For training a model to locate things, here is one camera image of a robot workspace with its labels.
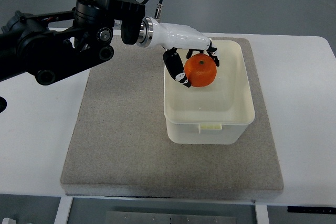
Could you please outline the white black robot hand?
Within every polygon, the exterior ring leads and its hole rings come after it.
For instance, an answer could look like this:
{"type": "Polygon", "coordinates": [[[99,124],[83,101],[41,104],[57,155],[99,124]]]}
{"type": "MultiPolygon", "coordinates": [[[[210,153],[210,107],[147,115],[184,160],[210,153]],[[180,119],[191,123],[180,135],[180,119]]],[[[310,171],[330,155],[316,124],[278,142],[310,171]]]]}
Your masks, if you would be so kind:
{"type": "Polygon", "coordinates": [[[143,48],[163,47],[166,50],[163,60],[171,78],[188,88],[191,83],[184,65],[191,56],[206,54],[215,61],[216,67],[219,66],[217,47],[208,37],[186,25],[159,23],[147,17],[142,21],[137,45],[143,48]]]}

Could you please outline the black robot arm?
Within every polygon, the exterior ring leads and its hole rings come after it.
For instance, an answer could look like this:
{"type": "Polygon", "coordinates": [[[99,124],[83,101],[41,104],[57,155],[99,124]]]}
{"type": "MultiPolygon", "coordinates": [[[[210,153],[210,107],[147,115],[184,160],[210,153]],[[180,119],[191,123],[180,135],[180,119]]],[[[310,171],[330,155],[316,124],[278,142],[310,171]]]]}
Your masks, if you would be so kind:
{"type": "Polygon", "coordinates": [[[1,80],[29,73],[48,86],[113,57],[113,28],[137,42],[146,1],[77,0],[69,11],[33,15],[17,11],[2,27],[1,80]]]}

